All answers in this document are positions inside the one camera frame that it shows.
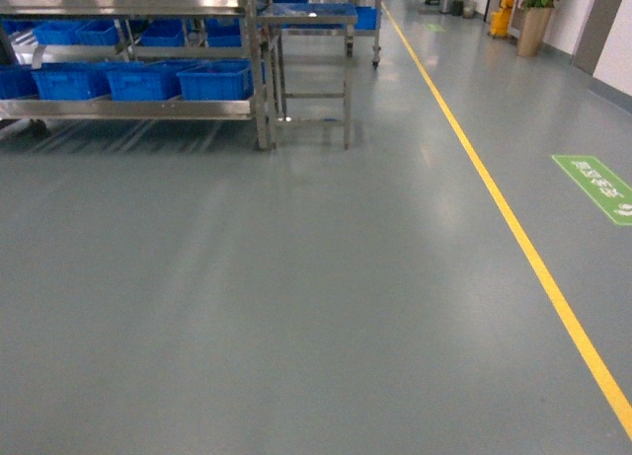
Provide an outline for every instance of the yellow line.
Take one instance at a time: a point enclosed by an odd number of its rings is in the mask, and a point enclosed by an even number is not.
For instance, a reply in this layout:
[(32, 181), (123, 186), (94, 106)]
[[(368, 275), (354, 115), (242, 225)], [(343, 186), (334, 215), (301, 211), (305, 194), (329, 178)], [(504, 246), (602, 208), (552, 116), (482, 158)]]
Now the yellow line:
[(467, 152), (467, 155), (472, 161), (472, 164), (474, 164), (476, 171), (481, 176), (481, 179), (485, 183), (487, 190), (492, 195), (492, 198), (496, 202), (496, 205), (501, 210), (503, 217), (510, 226), (513, 235), (522, 248), (524, 255), (531, 264), (531, 267), (533, 267), (537, 278), (540, 280), (542, 287), (544, 287), (544, 290), (549, 296), (553, 307), (560, 316), (564, 327), (566, 327), (567, 332), (571, 336), (571, 339), (575, 343), (575, 346), (577, 347), (578, 351), (582, 355), (582, 358), (586, 362), (586, 365), (591, 371), (596, 383), (603, 392), (605, 398), (610, 403), (610, 406), (614, 410), (614, 413), (619, 418), (619, 421), (627, 432), (628, 437), (630, 437), (630, 439), (632, 440), (632, 407), (630, 407), (630, 403), (623, 394), (623, 391), (621, 391), (621, 388), (619, 388), (619, 385), (610, 373), (610, 370), (603, 362), (603, 359), (601, 359), (601, 356), (599, 356), (599, 353), (596, 351), (593, 343), (591, 342), (591, 339), (589, 339), (589, 336), (582, 328), (582, 324), (575, 316), (573, 309), (571, 309), (571, 306), (566, 301), (566, 298), (562, 294), (562, 291), (553, 279), (551, 272), (546, 267), (544, 261), (542, 260), (542, 258), (540, 258), (540, 255), (531, 243), (531, 240), (529, 240), (529, 237), (524, 232), (524, 229), (522, 229), (522, 226), (517, 221), (514, 212), (503, 197), (503, 194), (494, 182), (494, 179), (492, 179), (489, 171), (474, 150), (474, 147), (472, 147), (472, 144), (465, 135), (465, 132), (463, 132), (463, 129), (456, 120), (456, 117), (454, 117), (454, 114), (441, 96), (441, 93), (433, 82), (433, 79), (424, 68), (424, 65), (406, 39), (406, 36), (404, 36), (404, 33), (384, 4), (382, 4), (382, 9), (384, 9), (384, 12), (391, 20), (391, 23), (393, 23), (393, 28), (395, 28), (395, 31), (406, 46), (406, 49), (411, 54), (411, 57), (413, 57), (417, 68), (419, 69), (422, 76), (424, 77), (424, 80), (426, 80), (426, 83), (433, 92), (436, 102), (443, 110), (443, 114), (445, 114), (445, 117), (452, 126), (452, 129), (456, 133), (459, 141), (461, 141), (461, 145), (465, 149), (465, 152)]

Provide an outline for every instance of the baseboard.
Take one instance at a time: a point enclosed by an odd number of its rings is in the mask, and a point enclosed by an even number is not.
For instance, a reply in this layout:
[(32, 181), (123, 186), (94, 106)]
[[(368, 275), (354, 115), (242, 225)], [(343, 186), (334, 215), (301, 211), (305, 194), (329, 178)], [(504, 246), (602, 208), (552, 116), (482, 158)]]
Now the baseboard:
[(617, 105), (622, 110), (632, 113), (632, 96), (627, 95), (594, 77), (592, 77), (589, 90)]
[(542, 44), (540, 47), (540, 53), (551, 57), (564, 65), (571, 65), (571, 62), (573, 61), (573, 55), (566, 53), (553, 45), (549, 45), (548, 43)]

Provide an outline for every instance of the metal table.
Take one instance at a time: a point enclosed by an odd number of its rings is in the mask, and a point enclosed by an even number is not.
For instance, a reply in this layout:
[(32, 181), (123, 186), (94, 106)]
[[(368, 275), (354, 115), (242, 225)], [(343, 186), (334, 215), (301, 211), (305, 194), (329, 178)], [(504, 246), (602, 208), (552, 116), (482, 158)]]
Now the metal table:
[[(355, 31), (355, 37), (367, 37), (373, 38), (373, 68), (377, 68), (380, 61), (380, 50), (382, 47), (379, 44), (379, 32), (382, 25), (382, 0), (366, 0), (366, 6), (375, 8), (376, 19), (374, 30), (361, 30)], [(286, 33), (290, 36), (343, 36), (343, 30), (337, 29), (287, 29)]]
[[(344, 127), (345, 149), (349, 149), (352, 124), (353, 49), (354, 25), (357, 22), (353, 4), (273, 4), (260, 13), (261, 23), (268, 40), (264, 43), (266, 74), (272, 77), (273, 88), (268, 91), (267, 102), (273, 147), (277, 147), (277, 127), (305, 122), (341, 124)], [(285, 74), (282, 48), (284, 25), (344, 25), (345, 33), (345, 80), (342, 92), (333, 93), (288, 93), (285, 90)], [(343, 118), (299, 118), (287, 116), (288, 99), (343, 99)]]

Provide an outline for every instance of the green floor sign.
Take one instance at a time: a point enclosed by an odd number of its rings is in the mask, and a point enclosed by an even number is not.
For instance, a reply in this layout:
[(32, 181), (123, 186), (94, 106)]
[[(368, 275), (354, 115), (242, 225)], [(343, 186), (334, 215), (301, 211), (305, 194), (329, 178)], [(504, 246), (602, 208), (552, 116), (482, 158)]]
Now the green floor sign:
[(553, 160), (617, 225), (632, 225), (632, 188), (593, 156), (553, 156)]
[(426, 29), (428, 29), (429, 31), (432, 31), (433, 33), (444, 33), (445, 32), (445, 29), (442, 28), (439, 24), (426, 23), (426, 24), (424, 24), (424, 26), (426, 26)]

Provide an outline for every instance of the floor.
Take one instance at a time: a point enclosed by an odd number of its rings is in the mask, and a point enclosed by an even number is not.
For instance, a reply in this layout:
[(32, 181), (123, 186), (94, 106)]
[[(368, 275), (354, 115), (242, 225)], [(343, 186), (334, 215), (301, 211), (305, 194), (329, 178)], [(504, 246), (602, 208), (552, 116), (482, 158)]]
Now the floor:
[[(632, 116), (478, 20), (385, 3), (630, 397), (632, 229), (550, 156), (595, 155), (632, 184)], [(249, 123), (2, 131), (0, 452), (630, 453), (388, 19), (382, 33), (377, 72), (356, 46), (349, 151), (320, 126), (274, 153), (253, 152)], [(305, 56), (335, 39), (286, 50), (289, 80), (336, 78)]]

